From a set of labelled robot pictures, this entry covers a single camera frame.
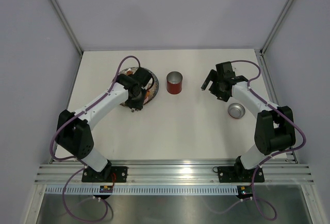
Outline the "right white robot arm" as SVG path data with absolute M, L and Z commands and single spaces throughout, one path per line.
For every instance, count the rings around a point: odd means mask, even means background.
M 218 100 L 227 102 L 230 98 L 235 98 L 256 118 L 254 145 L 237 157 L 234 164 L 235 177 L 245 181 L 252 175 L 252 169 L 264 159 L 295 145 L 296 137 L 292 110 L 288 106 L 280 107 L 265 100 L 252 89 L 251 82 L 261 75 L 260 67 L 251 62 L 257 67 L 258 74 L 247 79 L 236 75 L 232 63 L 228 61 L 216 64 L 216 69 L 209 72 L 201 89 L 206 90 L 210 84 L 209 91 Z

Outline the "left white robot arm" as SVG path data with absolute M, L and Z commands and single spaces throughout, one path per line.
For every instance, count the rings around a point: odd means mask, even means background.
M 117 106 L 142 110 L 157 83 L 157 77 L 143 67 L 137 67 L 131 74 L 128 71 L 118 74 L 110 88 L 89 104 L 74 112 L 60 113 L 55 142 L 91 168 L 99 181 L 107 181 L 111 177 L 111 162 L 94 147 L 92 130 Z

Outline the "red cylindrical tin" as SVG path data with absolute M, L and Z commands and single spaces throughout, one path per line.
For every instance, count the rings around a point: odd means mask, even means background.
M 183 76 L 180 72 L 169 72 L 167 74 L 166 81 L 168 93 L 176 95 L 182 91 Z

